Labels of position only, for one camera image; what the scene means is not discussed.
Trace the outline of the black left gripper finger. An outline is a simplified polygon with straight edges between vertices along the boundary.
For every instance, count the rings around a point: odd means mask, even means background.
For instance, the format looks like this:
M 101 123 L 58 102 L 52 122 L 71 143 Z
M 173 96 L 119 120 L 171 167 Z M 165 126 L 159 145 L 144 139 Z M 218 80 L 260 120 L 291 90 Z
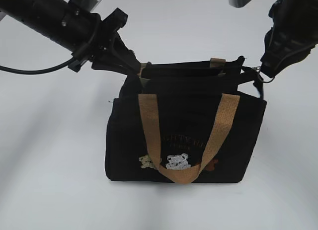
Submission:
M 129 68 L 131 71 L 139 72 L 141 63 L 136 58 L 134 51 L 128 49 L 122 40 L 120 40 L 120 45 L 121 47 L 119 48 L 118 53 L 125 67 Z
M 124 75 L 137 75 L 139 74 L 139 66 L 137 69 L 132 67 L 123 66 L 120 64 L 108 62 L 105 60 L 95 60 L 92 62 L 91 68 L 96 71 L 110 71 Z

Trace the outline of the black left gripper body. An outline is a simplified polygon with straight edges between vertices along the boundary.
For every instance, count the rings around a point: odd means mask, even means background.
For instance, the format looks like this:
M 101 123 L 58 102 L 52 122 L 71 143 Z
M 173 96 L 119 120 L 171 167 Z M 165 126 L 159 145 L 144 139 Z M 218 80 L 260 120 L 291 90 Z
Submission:
M 68 68 L 74 72 L 79 72 L 82 66 L 90 61 L 105 60 L 108 62 L 123 65 L 119 56 L 121 37 L 118 33 L 127 23 L 128 15 L 121 9 L 116 8 L 104 20 L 97 13 L 84 11 L 77 8 L 67 14 L 67 27 L 71 27 L 72 36 L 79 36 L 84 31 L 84 26 L 88 26 L 88 33 L 78 42 L 73 42 L 72 60 Z

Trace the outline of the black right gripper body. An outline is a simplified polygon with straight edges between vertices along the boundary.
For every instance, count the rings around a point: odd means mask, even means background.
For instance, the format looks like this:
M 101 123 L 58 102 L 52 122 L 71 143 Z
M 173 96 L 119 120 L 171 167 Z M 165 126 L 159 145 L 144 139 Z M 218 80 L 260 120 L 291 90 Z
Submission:
M 294 64 L 304 60 L 318 44 L 318 25 L 273 26 L 265 35 L 263 64 Z

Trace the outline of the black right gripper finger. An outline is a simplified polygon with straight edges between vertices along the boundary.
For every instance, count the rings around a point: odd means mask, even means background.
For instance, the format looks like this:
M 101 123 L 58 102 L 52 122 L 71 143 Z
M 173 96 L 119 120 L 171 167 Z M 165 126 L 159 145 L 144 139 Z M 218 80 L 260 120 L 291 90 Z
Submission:
M 285 52 L 274 53 L 265 51 L 261 58 L 261 72 L 266 76 L 273 78 L 285 69 Z

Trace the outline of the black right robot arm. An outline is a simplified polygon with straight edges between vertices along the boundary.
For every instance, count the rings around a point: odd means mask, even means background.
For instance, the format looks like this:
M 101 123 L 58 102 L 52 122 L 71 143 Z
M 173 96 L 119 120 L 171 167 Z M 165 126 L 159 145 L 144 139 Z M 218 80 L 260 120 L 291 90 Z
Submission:
M 318 44 L 318 0 L 277 0 L 268 15 L 273 27 L 264 38 L 260 71 L 274 78 Z

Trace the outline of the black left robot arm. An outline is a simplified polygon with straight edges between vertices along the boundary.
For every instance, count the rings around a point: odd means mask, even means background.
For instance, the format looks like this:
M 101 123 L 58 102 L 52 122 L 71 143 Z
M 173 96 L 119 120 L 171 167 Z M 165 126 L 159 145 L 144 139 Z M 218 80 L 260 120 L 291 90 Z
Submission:
M 138 74 L 141 63 L 118 33 L 127 22 L 127 14 L 116 8 L 101 19 L 93 12 L 101 1 L 0 0 L 2 17 L 14 18 L 72 53 L 69 60 L 47 69 L 25 71 L 4 66 L 0 69 L 13 74 L 40 75 L 67 67 L 77 73 L 90 61 L 94 70 Z

